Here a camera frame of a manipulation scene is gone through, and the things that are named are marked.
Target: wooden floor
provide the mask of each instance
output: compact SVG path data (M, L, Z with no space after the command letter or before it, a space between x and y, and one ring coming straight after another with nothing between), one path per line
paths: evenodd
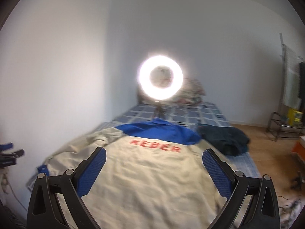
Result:
M290 189L291 180L301 171L305 176L305 168L298 160L290 154L296 140L278 139L277 142L270 140L271 134L265 133L265 128L233 125L241 129L251 140L249 153L253 158L258 171L271 176L280 206L291 203L292 200L300 197L305 202L305 184L301 191Z

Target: checkered bedsheet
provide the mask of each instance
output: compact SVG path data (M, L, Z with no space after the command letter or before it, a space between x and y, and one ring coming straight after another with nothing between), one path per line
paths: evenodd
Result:
M174 124L179 124L196 131L198 124L230 127L229 122L214 103L204 102L198 107L169 107L162 106L165 119ZM96 130L116 127L122 124L149 121L153 117L155 106L139 104L111 122L101 124ZM227 156L237 169L248 177L261 178L253 159L248 152L233 157Z

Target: dark clothing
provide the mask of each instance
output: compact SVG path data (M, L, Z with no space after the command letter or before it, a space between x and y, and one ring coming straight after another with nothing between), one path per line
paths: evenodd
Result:
M300 86L299 86L299 95L298 97L301 99L301 105L299 108L299 111L304 113L304 107L305 107L305 63L301 62L299 64L300 67ZM302 123L304 125L305 123L305 114L303 114L302 117Z
M198 134L224 155L238 156L248 151L250 139L235 127L218 127L201 124Z

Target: ring light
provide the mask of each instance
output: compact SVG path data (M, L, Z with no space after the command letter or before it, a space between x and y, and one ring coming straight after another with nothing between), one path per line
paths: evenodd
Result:
M167 88L158 88L150 81L150 73L158 66L165 66L173 72L173 81ZM140 68L138 81L143 91L156 100L164 100L173 96L182 86L183 74L179 65L165 56L154 56L147 59Z

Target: metal rack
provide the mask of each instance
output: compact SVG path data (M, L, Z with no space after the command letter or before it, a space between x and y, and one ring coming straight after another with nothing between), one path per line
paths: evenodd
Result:
M282 84L282 91L281 91L281 97L279 101L279 106L277 112L273 112L270 116L270 119L268 121L268 126L266 128L266 132L270 132L274 136L274 141L277 141L278 138L286 138L286 139L297 139L299 136L303 135L303 130L305 129L303 124L300 124L298 126L292 126L287 124L286 118L282 116L285 114L283 110L285 110L283 107L283 97L284 97L284 89L285 89L285 45L283 42L283 36L282 33L280 33L280 39L281 39L281 46L282 46L282 59L283 59L283 84Z
M272 122L278 126L277 130L271 130ZM290 128L298 131L283 131L283 128ZM277 141L278 138L297 139L299 136L303 135L304 129L305 127L303 125L291 126L286 124L286 121L281 119L281 115L278 112L273 112L268 121L266 132L270 132L275 137L274 141Z

